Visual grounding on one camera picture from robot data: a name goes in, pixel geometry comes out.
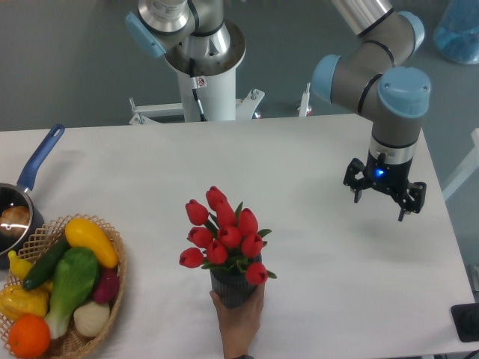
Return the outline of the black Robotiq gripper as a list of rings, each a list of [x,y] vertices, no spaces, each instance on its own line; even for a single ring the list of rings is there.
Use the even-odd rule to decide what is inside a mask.
[[[398,221],[406,215],[418,214],[425,203],[427,184],[409,182],[412,159],[400,164],[390,164],[379,159],[380,155],[368,153],[366,165],[353,158],[348,164],[343,184],[354,194],[354,203],[361,199],[362,192],[369,188],[391,195],[400,206]]]

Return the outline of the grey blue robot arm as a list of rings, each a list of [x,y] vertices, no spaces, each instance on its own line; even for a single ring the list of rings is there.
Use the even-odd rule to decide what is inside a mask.
[[[422,44],[424,26],[389,1],[337,1],[335,7],[361,44],[349,57],[324,57],[307,92],[372,123],[367,160],[350,162],[344,184],[356,197],[369,188],[390,196],[401,215],[420,212],[427,187],[410,182],[409,169],[431,83],[404,62]],[[125,23],[149,56],[165,58],[176,72],[186,121],[252,118],[257,96],[236,98],[245,38],[225,19],[221,1],[140,1]]]

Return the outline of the person's hand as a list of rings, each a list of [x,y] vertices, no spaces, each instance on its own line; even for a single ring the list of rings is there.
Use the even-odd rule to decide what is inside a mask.
[[[219,295],[210,291],[210,297],[216,309],[219,332],[222,339],[223,357],[253,358],[250,346],[260,328],[263,311],[265,285],[260,284],[242,305],[227,308]]]

